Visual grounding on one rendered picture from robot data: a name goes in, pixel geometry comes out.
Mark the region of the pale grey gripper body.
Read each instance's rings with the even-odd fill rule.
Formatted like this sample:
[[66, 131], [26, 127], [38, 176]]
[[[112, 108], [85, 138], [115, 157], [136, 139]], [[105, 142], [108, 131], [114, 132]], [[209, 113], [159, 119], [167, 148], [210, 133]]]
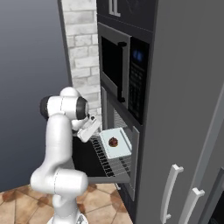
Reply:
[[86, 143], [89, 138], [98, 130], [101, 126], [101, 122], [94, 118], [90, 117], [88, 121], [79, 129], [77, 137], [83, 142]]

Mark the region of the black oven door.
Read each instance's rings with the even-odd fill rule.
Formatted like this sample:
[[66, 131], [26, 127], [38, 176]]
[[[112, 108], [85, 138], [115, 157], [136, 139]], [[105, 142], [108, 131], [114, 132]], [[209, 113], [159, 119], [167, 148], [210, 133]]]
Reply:
[[73, 138], [73, 163], [76, 170], [87, 174], [90, 184], [130, 182], [127, 174], [111, 178], [105, 175], [90, 139], [83, 143], [78, 137]]

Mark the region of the grey built-in oven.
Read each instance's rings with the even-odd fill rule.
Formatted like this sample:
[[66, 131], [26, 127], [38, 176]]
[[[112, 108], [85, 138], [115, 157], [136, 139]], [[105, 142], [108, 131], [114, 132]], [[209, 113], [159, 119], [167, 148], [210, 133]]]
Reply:
[[130, 181], [124, 183], [132, 200], [137, 194], [137, 160], [141, 144], [142, 126], [133, 115], [104, 87], [101, 87], [102, 130], [123, 128], [131, 146]]

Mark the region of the microwave door with dark window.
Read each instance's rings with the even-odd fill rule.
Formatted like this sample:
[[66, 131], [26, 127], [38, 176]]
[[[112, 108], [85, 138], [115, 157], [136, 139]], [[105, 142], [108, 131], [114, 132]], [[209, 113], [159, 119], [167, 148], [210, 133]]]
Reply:
[[125, 102], [121, 102], [125, 108], [128, 107], [129, 92], [129, 70], [130, 70], [130, 35], [118, 31], [105, 24], [98, 24], [98, 40], [100, 53], [101, 80], [119, 101], [119, 93], [123, 83], [123, 53], [118, 46], [119, 42], [126, 42], [126, 64], [127, 64], [127, 93]]

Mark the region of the grey microwave oven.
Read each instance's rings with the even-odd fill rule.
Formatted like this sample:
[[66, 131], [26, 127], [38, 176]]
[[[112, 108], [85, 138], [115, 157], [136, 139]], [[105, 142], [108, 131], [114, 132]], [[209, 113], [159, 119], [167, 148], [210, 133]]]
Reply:
[[129, 92], [126, 108], [142, 124], [150, 45], [130, 36]]

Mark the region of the white baking tray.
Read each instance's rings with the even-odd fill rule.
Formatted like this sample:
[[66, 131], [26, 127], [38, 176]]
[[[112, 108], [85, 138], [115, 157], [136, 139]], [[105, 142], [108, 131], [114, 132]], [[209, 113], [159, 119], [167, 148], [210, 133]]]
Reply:
[[[112, 137], [117, 140], [115, 147], [109, 145]], [[132, 146], [123, 128], [103, 130], [100, 138], [108, 159], [127, 157], [131, 154]]]

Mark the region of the grey fridge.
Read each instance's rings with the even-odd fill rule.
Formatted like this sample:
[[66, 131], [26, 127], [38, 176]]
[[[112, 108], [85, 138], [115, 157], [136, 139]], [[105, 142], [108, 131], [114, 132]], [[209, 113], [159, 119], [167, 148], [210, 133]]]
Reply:
[[184, 170], [165, 224], [179, 224], [194, 187], [205, 194], [188, 224], [207, 222], [204, 207], [224, 169], [224, 0], [158, 1], [147, 112], [136, 224], [162, 224], [174, 164]]

